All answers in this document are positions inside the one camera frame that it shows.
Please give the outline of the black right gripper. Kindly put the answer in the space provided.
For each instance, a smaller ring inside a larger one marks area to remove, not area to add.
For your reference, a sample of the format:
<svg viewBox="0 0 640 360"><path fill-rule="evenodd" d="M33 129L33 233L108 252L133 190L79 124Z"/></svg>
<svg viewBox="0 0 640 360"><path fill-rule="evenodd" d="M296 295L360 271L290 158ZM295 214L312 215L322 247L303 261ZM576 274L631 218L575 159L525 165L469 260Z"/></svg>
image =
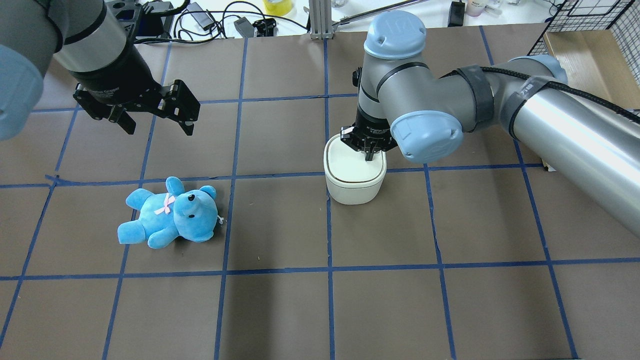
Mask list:
<svg viewBox="0 0 640 360"><path fill-rule="evenodd" d="M365 153L365 161L372 162L375 153L387 152L398 146L386 118L357 112L352 125L340 128L340 140L352 150Z"/></svg>

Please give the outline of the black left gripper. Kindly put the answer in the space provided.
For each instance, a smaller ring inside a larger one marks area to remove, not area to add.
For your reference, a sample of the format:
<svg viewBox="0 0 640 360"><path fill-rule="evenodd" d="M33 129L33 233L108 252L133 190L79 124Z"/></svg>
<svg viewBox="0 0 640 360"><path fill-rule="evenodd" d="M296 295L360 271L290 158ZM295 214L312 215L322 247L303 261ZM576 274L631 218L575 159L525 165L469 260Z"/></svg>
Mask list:
<svg viewBox="0 0 640 360"><path fill-rule="evenodd" d="M181 79L163 87L155 81L134 45L125 45L103 68L74 71L73 77L78 81L73 98L94 120L107 119L134 135L137 123L128 111L147 112L178 123L187 136L194 134L201 103Z"/></svg>

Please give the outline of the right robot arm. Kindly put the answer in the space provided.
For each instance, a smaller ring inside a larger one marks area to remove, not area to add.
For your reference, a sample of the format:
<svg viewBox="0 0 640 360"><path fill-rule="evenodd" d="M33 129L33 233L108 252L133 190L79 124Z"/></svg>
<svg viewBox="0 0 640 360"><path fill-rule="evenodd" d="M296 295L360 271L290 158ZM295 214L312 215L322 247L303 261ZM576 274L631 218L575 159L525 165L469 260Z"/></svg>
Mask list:
<svg viewBox="0 0 640 360"><path fill-rule="evenodd" d="M428 164L459 148L465 133L500 125L601 205L633 234L640 229L639 117L569 86L551 55L476 64L434 76L423 59L427 30L418 16L375 16L354 71L358 109L339 139L374 154L400 148Z"/></svg>

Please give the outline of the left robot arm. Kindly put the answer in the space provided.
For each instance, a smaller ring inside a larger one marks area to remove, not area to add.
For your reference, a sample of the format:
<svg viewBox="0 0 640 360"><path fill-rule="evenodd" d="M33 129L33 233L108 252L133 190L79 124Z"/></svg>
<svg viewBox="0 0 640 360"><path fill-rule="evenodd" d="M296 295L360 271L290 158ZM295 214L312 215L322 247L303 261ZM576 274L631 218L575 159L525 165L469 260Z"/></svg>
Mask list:
<svg viewBox="0 0 640 360"><path fill-rule="evenodd" d="M0 42L3 141L25 127L51 60L77 80L73 98L92 119L132 135L137 123L130 112L144 112L194 133L201 103L183 80L164 86L154 79L103 0L3 0Z"/></svg>

